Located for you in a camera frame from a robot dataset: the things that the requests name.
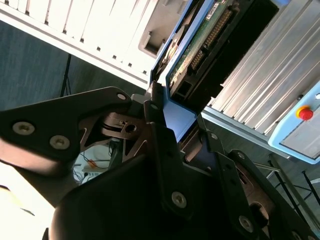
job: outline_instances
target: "bolt head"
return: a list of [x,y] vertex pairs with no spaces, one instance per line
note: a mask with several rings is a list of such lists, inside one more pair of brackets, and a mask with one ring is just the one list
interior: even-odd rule
[[65,150],[69,148],[70,141],[68,138],[62,135],[55,135],[50,138],[50,145],[57,150]]
[[292,235],[294,237],[294,239],[296,240],[302,240],[302,238],[300,237],[300,235],[298,233],[296,233],[295,231],[292,231]]
[[217,135],[215,135],[214,133],[211,133],[211,137],[212,137],[213,139],[215,139],[215,140],[218,140]]
[[157,107],[156,105],[154,105],[154,104],[151,104],[151,107],[152,107],[153,109],[155,109],[155,110],[158,110],[158,107]]
[[30,135],[35,131],[35,127],[26,121],[19,121],[16,122],[13,126],[12,126],[12,130],[19,135]]
[[238,156],[242,159],[245,159],[245,155],[243,155],[241,152],[238,152]]
[[171,195],[172,202],[179,208],[184,209],[187,206],[185,196],[178,191],[174,191]]
[[248,218],[246,218],[245,216],[239,216],[239,222],[247,232],[249,233],[254,232],[254,226],[252,225],[252,223]]
[[126,96],[123,95],[123,94],[121,94],[121,93],[118,93],[116,96],[117,96],[118,98],[120,98],[121,100],[126,100]]

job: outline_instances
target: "circuit board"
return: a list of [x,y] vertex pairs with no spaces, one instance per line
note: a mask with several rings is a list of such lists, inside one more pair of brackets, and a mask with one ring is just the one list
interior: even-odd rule
[[215,2],[212,5],[211,10],[203,20],[199,30],[173,69],[169,79],[170,86],[177,81],[178,75],[181,74],[190,64],[195,68],[201,61],[201,58],[203,57],[201,47],[204,43],[208,47],[213,43],[216,36],[232,14],[232,11],[228,10],[227,7],[232,5],[233,2],[234,0],[223,0],[221,2]]

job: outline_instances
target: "cable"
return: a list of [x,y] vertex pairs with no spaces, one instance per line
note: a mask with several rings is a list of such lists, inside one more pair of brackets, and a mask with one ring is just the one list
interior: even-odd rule
[[73,169],[73,176],[76,176],[78,178],[78,181],[74,179],[78,184],[81,184],[82,177]]
[[83,175],[83,178],[82,178],[82,180],[81,180],[81,184],[84,182],[84,180],[85,180],[85,178],[86,178],[87,176],[88,176],[88,173],[85,172],[84,175]]
[[108,167],[99,167],[99,166],[96,164],[96,161],[93,161],[93,160],[88,159],[88,158],[85,156],[85,152],[84,152],[84,151],[83,151],[82,153],[80,153],[80,155],[83,157],[83,159],[84,159],[87,163],[93,164],[96,168],[98,168],[98,169],[108,169]]
[[66,61],[63,82],[62,82],[62,87],[61,87],[61,91],[60,91],[60,97],[63,97],[65,95],[65,90],[67,88],[67,78],[68,78],[68,73],[69,73],[69,68],[70,68],[70,62],[71,62],[71,54],[68,55],[68,59]]
[[65,86],[65,87],[66,87],[66,94],[67,94],[67,95],[72,95],[72,93],[71,93],[71,87],[70,87],[69,76],[66,76],[66,82],[67,82],[67,86]]
[[109,154],[109,156],[111,157],[111,155],[112,155],[112,153],[114,152],[114,149],[115,149],[115,147],[116,147],[116,143],[111,140],[111,141],[109,142],[108,146],[109,146],[108,154]]

